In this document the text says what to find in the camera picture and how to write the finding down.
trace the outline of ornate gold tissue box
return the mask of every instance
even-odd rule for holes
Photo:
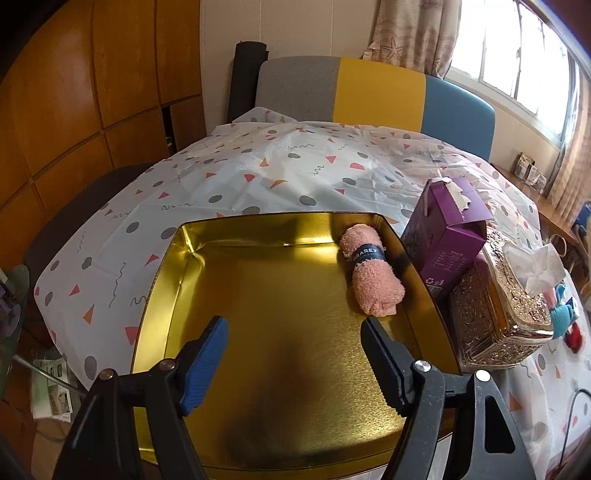
[[[457,356],[466,371],[512,367],[552,339],[544,297],[525,293],[503,254],[505,242],[511,240],[490,230],[482,249],[490,280],[471,268],[450,294]]]

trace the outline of cable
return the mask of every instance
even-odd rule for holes
[[[564,460],[564,453],[566,452],[566,440],[569,438],[570,421],[573,418],[574,401],[577,399],[580,393],[584,393],[591,399],[591,392],[585,388],[579,388],[574,394],[573,401],[570,404],[569,422],[566,426],[566,434],[564,435],[564,445],[562,446],[562,453],[560,454],[560,463],[558,464],[558,467],[562,466],[562,461]]]

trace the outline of screw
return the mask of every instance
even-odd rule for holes
[[[112,368],[105,368],[103,371],[100,372],[99,378],[101,380],[110,380],[115,376],[115,370]]]
[[[176,366],[177,365],[176,365],[176,363],[174,363],[174,360],[172,358],[165,358],[164,360],[162,360],[158,364],[159,369],[162,370],[162,371],[164,371],[164,372],[170,372]]]
[[[417,360],[414,363],[414,368],[416,368],[420,372],[428,372],[429,370],[431,370],[431,364],[426,360]]]
[[[486,370],[478,370],[476,372],[476,378],[481,382],[488,382],[491,379],[491,374]]]

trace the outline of tissue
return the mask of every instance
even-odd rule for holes
[[[554,288],[566,276],[566,270],[552,244],[529,253],[506,242],[503,253],[513,275],[530,297]]]

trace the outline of window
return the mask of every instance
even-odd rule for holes
[[[566,47],[556,33],[514,0],[463,0],[452,68],[502,95],[563,139],[569,104]]]

